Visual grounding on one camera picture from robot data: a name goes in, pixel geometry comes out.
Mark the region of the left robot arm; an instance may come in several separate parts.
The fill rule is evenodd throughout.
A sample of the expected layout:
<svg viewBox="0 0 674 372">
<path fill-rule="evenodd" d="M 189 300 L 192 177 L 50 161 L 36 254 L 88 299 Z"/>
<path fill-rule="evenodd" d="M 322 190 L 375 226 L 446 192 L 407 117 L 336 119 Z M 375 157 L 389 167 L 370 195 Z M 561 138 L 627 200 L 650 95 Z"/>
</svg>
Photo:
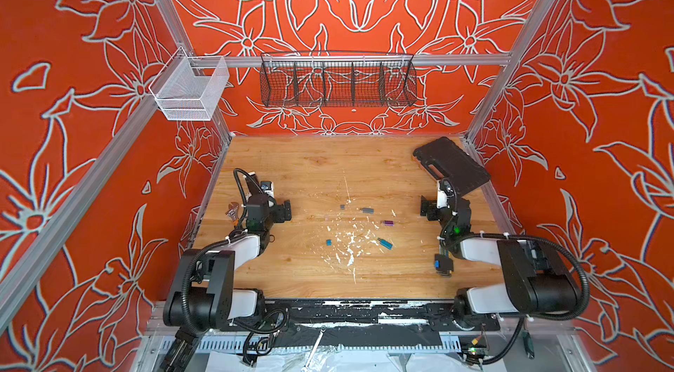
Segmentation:
<svg viewBox="0 0 674 372">
<path fill-rule="evenodd" d="M 233 170 L 243 212 L 224 240 L 190 249 L 180 258 L 163 308 L 163 324 L 192 335 L 221 330 L 236 319 L 259 319 L 259 289 L 235 289 L 234 275 L 261 256 L 272 242 L 271 229 L 292 219 L 291 202 L 279 203 L 274 184 L 243 169 Z"/>
</svg>

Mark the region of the teal usb drive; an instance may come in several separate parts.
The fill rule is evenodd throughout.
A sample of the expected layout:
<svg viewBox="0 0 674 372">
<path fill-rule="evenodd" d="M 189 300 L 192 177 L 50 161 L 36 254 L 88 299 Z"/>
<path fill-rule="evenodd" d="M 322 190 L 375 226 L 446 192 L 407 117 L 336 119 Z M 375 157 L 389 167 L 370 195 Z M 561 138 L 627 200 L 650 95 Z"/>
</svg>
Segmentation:
<svg viewBox="0 0 674 372">
<path fill-rule="evenodd" d="M 384 248 L 386 248 L 386 249 L 388 249 L 388 250 L 391 250 L 391 249 L 392 249 L 392 243 L 391 243 L 391 242 L 389 242 L 389 241 L 387 241 L 387 240 L 384 240 L 384 239 L 381 239 L 381 238 L 378 238 L 377 241 L 379 242 L 379 244 L 380 244 L 382 247 L 384 247 Z"/>
</svg>

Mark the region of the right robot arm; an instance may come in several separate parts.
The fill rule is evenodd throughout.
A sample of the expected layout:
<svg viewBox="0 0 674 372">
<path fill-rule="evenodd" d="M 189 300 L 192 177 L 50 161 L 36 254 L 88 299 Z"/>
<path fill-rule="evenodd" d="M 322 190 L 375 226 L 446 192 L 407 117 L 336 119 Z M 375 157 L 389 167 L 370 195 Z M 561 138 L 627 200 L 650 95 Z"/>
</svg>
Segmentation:
<svg viewBox="0 0 674 372">
<path fill-rule="evenodd" d="M 435 200 L 421 198 L 421 217 L 441 227 L 435 271 L 450 277 L 455 261 L 482 262 L 500 269 L 503 282 L 460 289 L 457 317 L 507 315 L 567 321 L 590 303 L 590 281 L 577 258 L 558 243 L 537 236 L 474 233 L 470 202 L 448 178 L 436 182 Z"/>
</svg>

